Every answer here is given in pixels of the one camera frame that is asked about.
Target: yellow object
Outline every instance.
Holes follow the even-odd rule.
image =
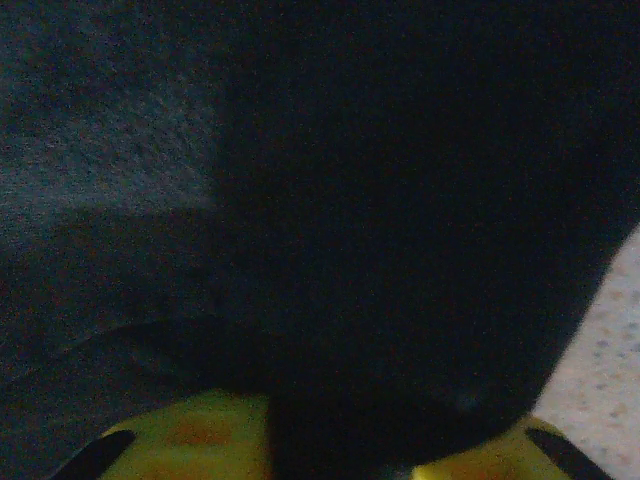
[[[136,439],[101,480],[269,478],[267,399],[211,391],[126,420],[105,433]]]
[[[552,425],[526,417],[497,439],[415,468],[411,480],[569,480],[527,437],[528,428],[562,436]]]
[[[116,425],[52,480],[265,480],[271,478],[267,411],[266,397],[213,390]],[[411,480],[572,478],[609,477],[558,429],[533,417],[411,474]]]

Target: black cloth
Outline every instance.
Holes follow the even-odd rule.
[[[0,476],[214,386],[274,397],[281,478],[504,431],[640,220],[639,17],[7,7]]]

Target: white speckled surface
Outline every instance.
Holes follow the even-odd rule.
[[[640,480],[640,229],[611,265],[538,417],[617,480]]]

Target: yellow plastic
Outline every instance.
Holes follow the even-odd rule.
[[[415,468],[411,480],[570,480],[527,438],[527,428],[562,436],[552,425],[526,417],[497,439]]]
[[[264,480],[267,399],[215,390],[126,420],[136,440],[103,480]]]
[[[271,477],[266,397],[211,391],[124,421],[136,440],[103,480],[264,480]],[[412,480],[570,480],[526,436],[527,428],[562,435],[527,417],[501,437],[416,467]]]

